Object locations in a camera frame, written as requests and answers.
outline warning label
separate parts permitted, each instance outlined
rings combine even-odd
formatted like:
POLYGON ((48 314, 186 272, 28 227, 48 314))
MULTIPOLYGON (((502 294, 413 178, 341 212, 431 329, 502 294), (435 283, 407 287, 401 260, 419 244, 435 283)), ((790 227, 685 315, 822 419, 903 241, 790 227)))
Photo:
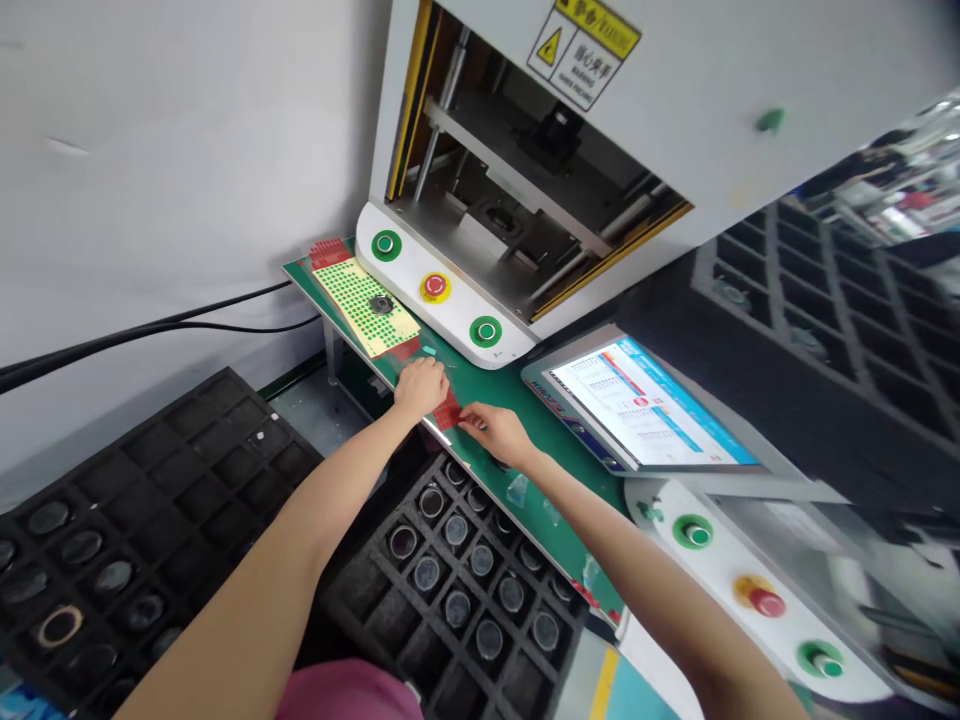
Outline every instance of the warning label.
POLYGON ((639 41, 637 30, 596 0, 556 0, 527 66, 586 111, 639 41))
POLYGON ((556 32, 550 36, 550 39, 541 45, 539 50, 537 50, 537 56, 547 65, 553 65, 553 61, 557 59, 557 46, 559 44, 560 28, 557 28, 556 32))

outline power cord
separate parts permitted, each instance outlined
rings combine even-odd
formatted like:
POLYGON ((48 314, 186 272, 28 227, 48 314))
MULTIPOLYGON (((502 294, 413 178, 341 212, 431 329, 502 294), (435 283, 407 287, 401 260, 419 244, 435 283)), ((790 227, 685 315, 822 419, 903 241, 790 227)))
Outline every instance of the power cord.
POLYGON ((161 318, 160 320, 154 320, 153 322, 149 322, 144 325, 138 325, 128 330, 121 330, 120 332, 113 333, 112 335, 106 335, 95 340, 90 340, 89 342, 74 345, 73 347, 58 350, 46 355, 40 355, 38 357, 31 358, 30 360, 23 360, 12 365, 7 365, 4 368, 0 368, 0 395, 10 392, 21 385, 25 385, 28 382, 37 380, 38 378, 41 378, 44 375, 53 372, 54 370, 59 370, 62 367, 66 367, 71 363, 75 363, 78 360, 82 360, 83 358, 89 357, 95 353, 116 347, 117 345, 128 343, 132 340, 138 340, 142 337, 148 337, 150 335, 156 335, 162 332, 184 329, 206 329, 229 330, 231 332, 255 334, 281 333, 289 330, 296 330, 297 328, 301 328, 304 325, 308 325, 309 323, 319 319, 319 315, 314 315, 303 322, 295 325, 288 325, 287 327, 282 328, 247 328, 238 327, 236 325, 221 325, 218 323, 183 322, 184 320, 196 317, 197 315, 203 315, 204 313, 213 312, 214 310, 219 310, 220 308, 229 307, 230 305, 236 305, 237 303, 244 302, 245 300, 251 300, 255 297, 266 295, 267 293, 285 288, 290 284, 291 283, 288 280, 286 282, 264 288, 263 290, 257 290, 256 292, 231 298, 230 300, 223 300, 221 302, 214 303, 212 305, 206 305, 195 310, 188 310, 176 315, 161 318))

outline monitor screen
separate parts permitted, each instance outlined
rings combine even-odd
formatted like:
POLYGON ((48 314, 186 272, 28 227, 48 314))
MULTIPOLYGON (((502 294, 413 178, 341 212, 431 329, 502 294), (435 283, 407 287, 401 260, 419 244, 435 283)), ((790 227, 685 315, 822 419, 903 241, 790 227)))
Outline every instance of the monitor screen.
POLYGON ((759 464, 630 338, 550 375, 639 465, 759 464))

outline yellow sheet with green dots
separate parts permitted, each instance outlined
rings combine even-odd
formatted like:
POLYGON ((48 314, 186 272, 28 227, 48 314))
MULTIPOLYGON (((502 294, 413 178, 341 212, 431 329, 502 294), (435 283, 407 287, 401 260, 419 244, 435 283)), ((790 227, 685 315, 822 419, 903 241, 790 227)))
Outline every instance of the yellow sheet with green dots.
POLYGON ((340 308, 370 357, 382 355, 420 334, 420 325, 406 308, 355 259, 314 270, 313 274, 340 308), (370 299, 377 295, 389 297, 393 301, 393 310, 385 315, 374 312, 370 299))

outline black grid tray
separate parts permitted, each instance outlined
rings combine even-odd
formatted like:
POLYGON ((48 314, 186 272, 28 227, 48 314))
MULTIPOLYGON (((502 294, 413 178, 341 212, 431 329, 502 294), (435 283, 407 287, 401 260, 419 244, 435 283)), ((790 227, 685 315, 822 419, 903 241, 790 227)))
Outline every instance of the black grid tray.
MULTIPOLYGON (((532 548, 489 499, 482 512, 470 506, 467 494, 472 482, 463 479, 453 484, 448 479, 448 473, 458 469, 446 455, 434 460, 319 602, 368 658, 416 687, 429 720, 549 718, 589 608, 535 550, 540 569, 533 572, 524 565, 520 547, 527 553, 532 548), (442 512, 432 520, 421 514, 418 505, 428 487, 439 490, 444 500, 442 512), (469 528, 459 546, 450 545, 443 535, 447 519, 454 514, 463 517, 469 528), (498 528, 498 517, 511 528, 509 534, 498 528), (410 526, 417 535, 416 550, 402 561, 388 546, 401 525, 410 526), (469 567, 478 544, 489 547, 494 556, 493 569, 483 578, 473 575, 469 567), (432 557, 440 566, 439 581, 429 592, 419 590, 413 580, 414 569, 424 557, 432 557), (497 598, 500 581, 508 576, 524 589, 523 605, 515 614, 507 612, 497 598), (561 600, 553 590, 553 580, 561 592, 569 593, 568 600, 561 600), (471 606, 469 620, 459 629, 444 617, 446 598, 454 590, 465 593, 471 606), (533 622, 541 611, 559 627, 559 642, 552 652, 541 650, 533 638, 533 622), (504 639, 503 649, 492 661, 481 658, 475 642, 477 626, 484 619, 495 622, 504 639)), ((479 488, 476 491, 483 495, 479 488)))
POLYGON ((896 412, 915 432, 960 444, 957 318, 923 274, 784 203, 733 226, 700 255, 701 292, 896 412), (745 304, 724 297, 729 286, 745 304))
POLYGON ((937 285, 785 203, 618 299, 616 322, 854 504, 960 518, 960 336, 937 285))
MULTIPOLYGON (((110 717, 155 662, 158 639, 186 627, 321 460, 236 373, 217 373, 0 517, 0 539, 16 548, 0 598, 25 573, 47 576, 30 600, 0 599, 4 659, 64 713, 110 717), (66 503, 69 520, 32 532, 31 515, 51 502, 66 503), (102 537, 99 552, 64 562, 64 544, 86 530, 102 537), (116 560, 132 565, 132 579, 115 594, 98 592, 99 573, 116 560), (128 612, 148 595, 162 600, 162 614, 131 629, 128 612), (47 650, 39 626, 59 606, 77 608, 83 623, 47 650), (116 652, 113 663, 71 667, 99 645, 116 652)), ((109 657, 101 648, 99 659, 109 657)))

